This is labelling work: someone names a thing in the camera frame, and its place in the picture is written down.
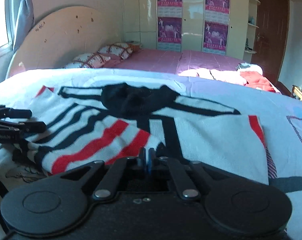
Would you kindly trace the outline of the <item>striped knit sweater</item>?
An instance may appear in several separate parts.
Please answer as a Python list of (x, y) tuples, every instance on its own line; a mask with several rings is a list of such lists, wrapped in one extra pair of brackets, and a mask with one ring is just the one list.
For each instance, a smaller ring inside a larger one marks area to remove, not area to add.
[[(292, 206), (268, 180), (255, 115), (126, 83), (42, 87), (47, 130), (3, 144), (34, 179), (0, 180), (5, 239), (281, 239)], [(151, 174), (137, 165), (154, 148)]]

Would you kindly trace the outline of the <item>pile of folded clothes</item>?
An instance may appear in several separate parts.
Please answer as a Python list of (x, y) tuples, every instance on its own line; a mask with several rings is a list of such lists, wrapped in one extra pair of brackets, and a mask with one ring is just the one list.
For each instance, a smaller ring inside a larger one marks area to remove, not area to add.
[(179, 76), (217, 80), (281, 94), (279, 89), (263, 75), (262, 68), (256, 64), (240, 63), (235, 67), (235, 70), (217, 70), (207, 68), (179, 70), (177, 74)]

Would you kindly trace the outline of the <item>pink bed cover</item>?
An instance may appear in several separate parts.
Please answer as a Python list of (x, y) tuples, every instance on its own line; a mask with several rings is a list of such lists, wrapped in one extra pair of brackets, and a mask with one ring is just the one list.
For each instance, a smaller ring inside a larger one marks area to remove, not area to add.
[(243, 61), (229, 56), (203, 53), (193, 50), (182, 52), (141, 49), (125, 60), (109, 55), (104, 68), (132, 69), (147, 72), (179, 74), (189, 69), (232, 70)]

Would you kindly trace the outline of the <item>beige round headboard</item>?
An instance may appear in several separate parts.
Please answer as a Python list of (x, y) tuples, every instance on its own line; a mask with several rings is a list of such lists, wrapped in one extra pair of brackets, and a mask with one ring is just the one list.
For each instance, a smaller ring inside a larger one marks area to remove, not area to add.
[(57, 10), (30, 30), (13, 54), (6, 78), (27, 70), (62, 68), (80, 54), (122, 39), (120, 18), (85, 6)]

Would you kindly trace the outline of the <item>near patterned pillow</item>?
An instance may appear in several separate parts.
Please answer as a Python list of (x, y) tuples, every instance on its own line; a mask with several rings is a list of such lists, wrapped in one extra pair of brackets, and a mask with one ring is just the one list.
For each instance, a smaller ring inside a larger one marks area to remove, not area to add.
[(71, 60), (70, 63), (66, 64), (64, 68), (90, 68), (97, 69), (103, 67), (107, 62), (111, 60), (111, 57), (104, 56), (100, 53), (86, 53), (81, 54)]

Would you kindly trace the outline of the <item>patterned pillow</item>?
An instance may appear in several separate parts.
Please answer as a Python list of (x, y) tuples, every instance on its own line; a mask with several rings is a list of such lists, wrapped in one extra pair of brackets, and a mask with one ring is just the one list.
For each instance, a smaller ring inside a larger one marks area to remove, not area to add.
[(111, 57), (104, 56), (100, 53), (86, 53), (81, 54), (71, 60), (70, 63), (66, 64), (64, 68), (90, 68), (97, 69), (103, 67), (107, 62), (111, 60)]
[(125, 60), (133, 53), (141, 49), (140, 43), (135, 42), (117, 42), (100, 48), (97, 52), (100, 54), (112, 54)]

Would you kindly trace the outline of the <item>far patterned pillow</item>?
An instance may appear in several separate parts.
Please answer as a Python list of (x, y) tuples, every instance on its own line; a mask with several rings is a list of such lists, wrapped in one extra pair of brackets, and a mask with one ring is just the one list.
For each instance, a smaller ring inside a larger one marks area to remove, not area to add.
[(141, 49), (140, 43), (135, 42), (117, 42), (100, 48), (97, 52), (100, 54), (112, 54), (125, 60), (133, 53)]

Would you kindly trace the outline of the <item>blue curtain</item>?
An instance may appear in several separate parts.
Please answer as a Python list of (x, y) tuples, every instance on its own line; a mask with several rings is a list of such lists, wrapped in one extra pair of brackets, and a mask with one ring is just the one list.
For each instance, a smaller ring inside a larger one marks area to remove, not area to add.
[(5, 0), (7, 37), (15, 53), (35, 24), (32, 0)]

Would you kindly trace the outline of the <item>lower left pink poster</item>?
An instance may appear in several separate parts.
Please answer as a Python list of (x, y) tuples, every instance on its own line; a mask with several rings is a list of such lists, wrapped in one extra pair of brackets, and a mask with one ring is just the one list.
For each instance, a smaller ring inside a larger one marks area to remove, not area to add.
[(182, 18), (159, 17), (157, 49), (180, 52), (182, 40), (181, 29)]

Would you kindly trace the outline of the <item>pink poster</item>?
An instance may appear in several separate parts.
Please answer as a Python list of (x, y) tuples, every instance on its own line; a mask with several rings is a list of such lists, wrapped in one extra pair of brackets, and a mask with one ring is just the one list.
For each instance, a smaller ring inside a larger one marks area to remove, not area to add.
[(159, 17), (182, 18), (182, 0), (157, 0)]
[(180, 52), (182, 40), (181, 29), (182, 18), (159, 17), (157, 49)]
[(230, 0), (205, 0), (205, 21), (229, 24)]
[(227, 37), (228, 25), (205, 21), (202, 52), (225, 55)]

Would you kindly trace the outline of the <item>patterned light blue bedsheet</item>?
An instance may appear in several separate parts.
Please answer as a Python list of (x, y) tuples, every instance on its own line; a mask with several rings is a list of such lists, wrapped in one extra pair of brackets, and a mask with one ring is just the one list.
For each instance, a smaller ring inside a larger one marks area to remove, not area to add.
[(231, 106), (259, 117), (272, 166), (270, 184), (287, 193), (293, 213), (287, 226), (292, 239), (302, 239), (302, 102), (277, 93), (220, 81), (125, 69), (39, 69), (0, 83), (0, 105), (25, 108), (42, 87), (99, 87), (125, 82), (159, 88)]

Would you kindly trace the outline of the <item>lower right pink poster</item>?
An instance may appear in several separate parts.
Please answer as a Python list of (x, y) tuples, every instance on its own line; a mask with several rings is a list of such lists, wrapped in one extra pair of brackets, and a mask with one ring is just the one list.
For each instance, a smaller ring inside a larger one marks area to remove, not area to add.
[(225, 55), (227, 37), (228, 25), (205, 21), (202, 52)]

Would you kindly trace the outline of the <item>cream wardrobe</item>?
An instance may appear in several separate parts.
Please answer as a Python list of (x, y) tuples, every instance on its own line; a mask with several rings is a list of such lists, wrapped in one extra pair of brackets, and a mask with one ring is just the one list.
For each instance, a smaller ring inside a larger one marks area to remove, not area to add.
[[(204, 41), (205, 0), (182, 0), (181, 51), (202, 51)], [(225, 56), (243, 59), (249, 0), (230, 0), (228, 37)], [(127, 41), (140, 42), (157, 49), (157, 0), (124, 0), (123, 28)]]

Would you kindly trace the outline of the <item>wooden side table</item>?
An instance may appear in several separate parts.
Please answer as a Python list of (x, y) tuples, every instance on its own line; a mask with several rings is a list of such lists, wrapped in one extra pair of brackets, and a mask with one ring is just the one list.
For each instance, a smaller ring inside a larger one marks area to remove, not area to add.
[(292, 96), (302, 101), (302, 86), (292, 86)]

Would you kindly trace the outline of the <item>upper left pink poster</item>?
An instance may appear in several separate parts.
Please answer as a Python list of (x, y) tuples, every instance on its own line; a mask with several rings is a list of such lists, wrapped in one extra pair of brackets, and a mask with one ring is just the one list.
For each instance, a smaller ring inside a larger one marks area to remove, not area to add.
[(182, 18), (182, 0), (157, 0), (159, 17)]

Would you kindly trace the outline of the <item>upper right pink poster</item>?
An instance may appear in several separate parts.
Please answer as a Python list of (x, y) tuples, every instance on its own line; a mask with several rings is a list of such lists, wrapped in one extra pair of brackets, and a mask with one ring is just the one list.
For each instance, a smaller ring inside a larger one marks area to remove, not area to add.
[(205, 0), (205, 21), (229, 24), (230, 0)]

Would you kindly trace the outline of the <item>brown wooden door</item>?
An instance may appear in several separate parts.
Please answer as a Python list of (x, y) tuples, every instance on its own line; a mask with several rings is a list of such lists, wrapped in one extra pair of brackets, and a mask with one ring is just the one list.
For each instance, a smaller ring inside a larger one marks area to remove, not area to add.
[(289, 29), (289, 0), (259, 0), (254, 51), (251, 62), (261, 66), (263, 75), (277, 83), (284, 59)]

